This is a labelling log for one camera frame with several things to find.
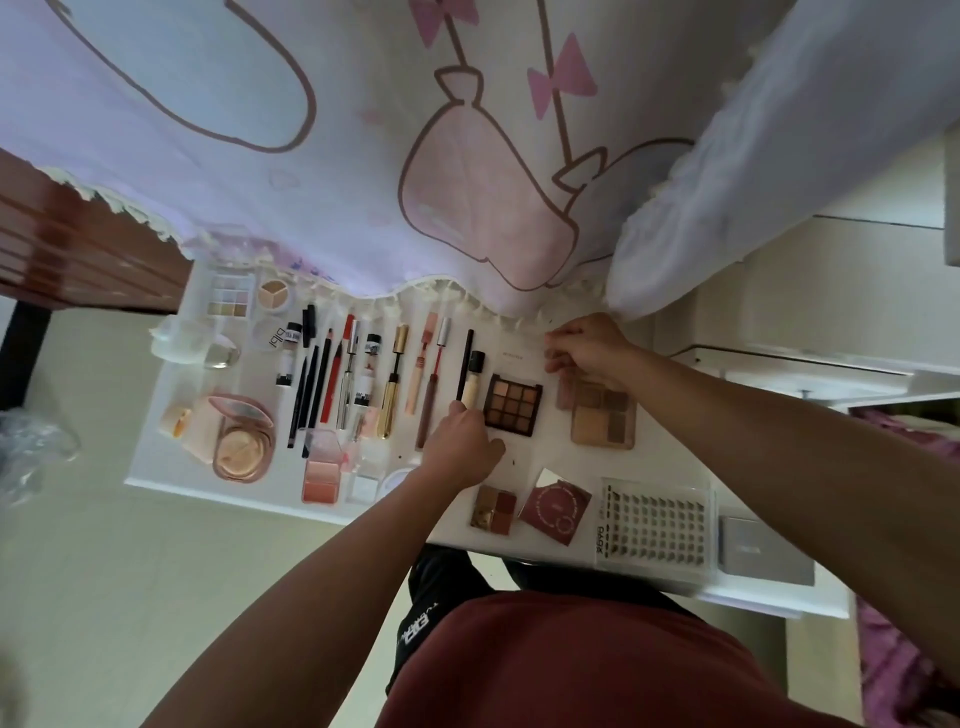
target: pink compact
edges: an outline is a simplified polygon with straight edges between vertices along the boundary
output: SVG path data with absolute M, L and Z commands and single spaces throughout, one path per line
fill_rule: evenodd
M 224 480 L 253 483 L 274 457 L 274 420 L 263 405 L 240 395 L 210 395 L 224 416 L 213 451 L 213 471 Z
M 344 461 L 340 441 L 329 429 L 308 431 L 306 441 L 310 443 L 310 456 L 303 471 L 302 500 L 332 505 L 340 495 L 340 466 Z

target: person's right hand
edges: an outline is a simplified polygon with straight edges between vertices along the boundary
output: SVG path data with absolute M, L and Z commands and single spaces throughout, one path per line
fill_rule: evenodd
M 569 321 L 545 336 L 550 373 L 581 369 L 592 375 L 611 376 L 611 365 L 631 344 L 609 314 L 591 313 Z

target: plastic bag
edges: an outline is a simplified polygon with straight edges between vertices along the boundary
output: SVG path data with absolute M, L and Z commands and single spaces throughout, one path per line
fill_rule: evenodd
M 0 412 L 0 508 L 30 497 L 39 488 L 34 473 L 52 460 L 72 460 L 77 438 L 25 409 Z

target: nude eyeshadow palette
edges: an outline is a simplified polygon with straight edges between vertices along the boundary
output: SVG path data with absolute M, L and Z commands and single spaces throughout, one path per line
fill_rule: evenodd
M 487 427 L 531 437 L 542 397 L 541 384 L 529 384 L 493 375 L 483 408 Z

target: eyebrow pencil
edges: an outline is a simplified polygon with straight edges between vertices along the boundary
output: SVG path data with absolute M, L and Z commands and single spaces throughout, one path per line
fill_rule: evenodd
M 467 383 L 467 367 L 470 363 L 470 352 L 473 351 L 473 329 L 467 332 L 467 345 L 464 347 L 464 361 L 460 365 L 460 381 L 457 383 L 457 398 L 464 395 L 464 385 Z
M 317 388 L 313 392 L 313 404 L 310 405 L 310 417 L 307 420 L 307 429 L 313 429 L 317 426 L 317 414 L 320 410 L 320 396 L 324 392 L 324 377 L 326 376 L 326 363 L 330 358 L 330 345 L 333 343 L 333 329 L 326 330 L 324 339 L 324 353 L 320 357 L 320 370 L 317 372 Z M 307 432 L 303 440 L 303 457 L 310 454 L 310 446 L 313 444 L 312 433 Z

